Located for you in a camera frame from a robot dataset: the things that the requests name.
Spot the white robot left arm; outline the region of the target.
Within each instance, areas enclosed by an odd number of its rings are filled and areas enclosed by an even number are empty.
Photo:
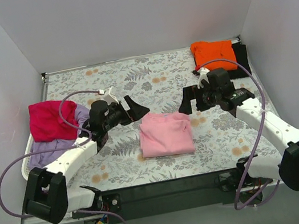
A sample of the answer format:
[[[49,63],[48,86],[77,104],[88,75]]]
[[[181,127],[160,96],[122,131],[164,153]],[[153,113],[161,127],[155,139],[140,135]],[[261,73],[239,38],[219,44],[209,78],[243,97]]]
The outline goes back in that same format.
[[[129,96],[124,99],[128,110],[118,101],[94,102],[83,131],[75,141],[75,148],[67,150],[45,168],[30,170],[22,206],[24,213],[58,224],[67,213],[77,210],[91,214],[102,211],[104,203],[100,190],[85,185],[76,191],[68,191],[67,185],[80,167],[101,151],[113,127],[129,125],[150,112],[149,108],[139,105]]]

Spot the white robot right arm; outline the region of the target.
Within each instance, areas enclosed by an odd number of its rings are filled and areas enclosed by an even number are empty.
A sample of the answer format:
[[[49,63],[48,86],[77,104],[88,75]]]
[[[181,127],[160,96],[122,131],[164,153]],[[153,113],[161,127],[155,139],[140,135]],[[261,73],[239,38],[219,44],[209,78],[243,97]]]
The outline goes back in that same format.
[[[299,191],[299,129],[266,110],[264,99],[257,99],[246,88],[237,89],[226,70],[202,69],[200,73],[198,84],[183,88],[179,112],[191,115],[192,101],[197,111],[219,106],[257,130],[257,136],[266,138],[282,156],[280,161],[269,161],[251,153],[238,160],[238,188],[263,178],[281,181],[288,188]]]

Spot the pink t shirt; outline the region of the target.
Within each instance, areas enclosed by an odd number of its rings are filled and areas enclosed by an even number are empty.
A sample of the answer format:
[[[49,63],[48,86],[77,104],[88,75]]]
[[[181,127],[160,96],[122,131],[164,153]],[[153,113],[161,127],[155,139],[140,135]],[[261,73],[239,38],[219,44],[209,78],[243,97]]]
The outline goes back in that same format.
[[[179,112],[148,113],[140,124],[140,149],[144,157],[195,152],[191,120]]]

